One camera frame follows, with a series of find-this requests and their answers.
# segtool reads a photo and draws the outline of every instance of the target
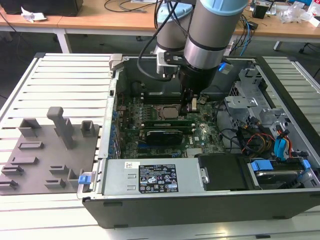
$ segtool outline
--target blue clip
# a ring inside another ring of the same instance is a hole
[[[219,65],[219,72],[221,72],[223,69],[225,69],[225,67],[226,67],[226,63],[225,62],[222,62],[220,65]]]
[[[254,172],[256,172],[256,171],[272,171],[274,169],[270,160],[255,160],[254,162],[251,163],[251,167]]]
[[[282,162],[286,160],[284,157],[286,146],[287,146],[287,142],[283,138],[279,138],[275,140],[274,154],[276,157],[280,158]]]
[[[91,176],[81,175],[78,179],[79,184],[91,184]]]
[[[305,170],[311,168],[311,165],[310,165],[309,161],[306,160],[306,159],[302,160],[302,164],[303,164]]]

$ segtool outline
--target blue cable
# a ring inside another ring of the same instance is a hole
[[[249,27],[249,23],[248,23],[248,21],[244,18],[243,19],[244,21],[245,21],[245,23],[246,23],[246,27],[248,28],[248,35],[246,36],[246,38],[245,38],[245,43],[244,43],[244,47],[243,47],[243,49],[242,49],[242,52],[240,53],[240,56],[242,56],[242,54],[244,54],[244,52],[246,51],[246,49],[247,49],[247,45],[248,45],[248,39],[249,39],[249,35],[250,35],[250,27]]]

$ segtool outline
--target motherboard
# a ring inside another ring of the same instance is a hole
[[[211,102],[202,101],[199,111],[185,116],[179,115],[178,104],[144,104],[136,97],[120,97],[118,102],[122,159],[194,158],[225,152]]]

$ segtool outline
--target warning label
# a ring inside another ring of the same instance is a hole
[[[139,192],[142,194],[179,192],[176,165],[140,165]]]

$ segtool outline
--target computer case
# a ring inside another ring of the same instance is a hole
[[[33,13],[74,17],[82,7],[83,0],[0,0],[7,14],[21,14],[21,7]]]

